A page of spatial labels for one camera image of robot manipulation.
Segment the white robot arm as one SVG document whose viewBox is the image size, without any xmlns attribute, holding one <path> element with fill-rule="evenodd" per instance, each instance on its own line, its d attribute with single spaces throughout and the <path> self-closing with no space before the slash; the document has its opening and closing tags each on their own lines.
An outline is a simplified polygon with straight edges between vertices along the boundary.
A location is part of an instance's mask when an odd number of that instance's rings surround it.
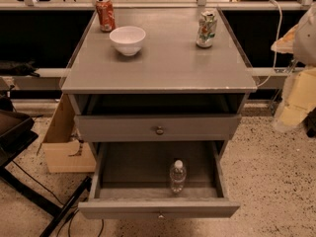
<svg viewBox="0 0 316 237">
<path fill-rule="evenodd" d="M 294 61 L 284 81 L 282 100 L 273 121 L 276 130 L 286 132 L 300 125 L 316 109 L 316 4 L 313 4 L 282 38 L 271 47 L 278 53 L 291 53 Z"/>
</svg>

